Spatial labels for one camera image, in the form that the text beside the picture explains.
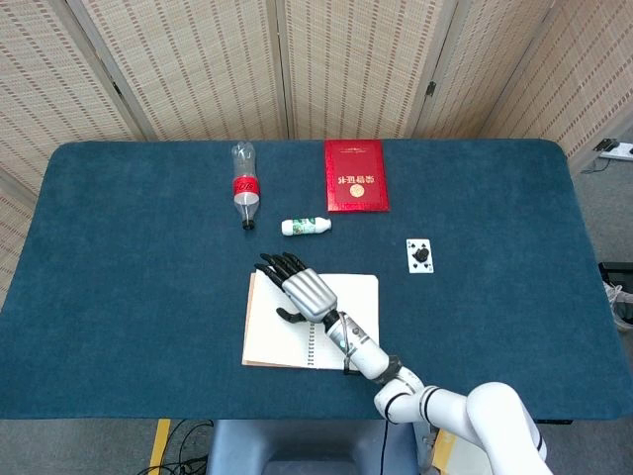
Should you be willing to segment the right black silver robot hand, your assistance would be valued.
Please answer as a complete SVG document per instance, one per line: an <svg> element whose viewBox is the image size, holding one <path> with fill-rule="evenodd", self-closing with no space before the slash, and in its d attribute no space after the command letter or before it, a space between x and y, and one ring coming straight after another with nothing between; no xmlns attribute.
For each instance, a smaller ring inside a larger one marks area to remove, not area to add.
<svg viewBox="0 0 633 475"><path fill-rule="evenodd" d="M291 314L283 308L277 308L276 313L284 321L290 324L324 324L328 330L339 318L337 296L295 254L261 253L260 257L266 264L255 263L254 267L280 288L298 310Z"/></svg>

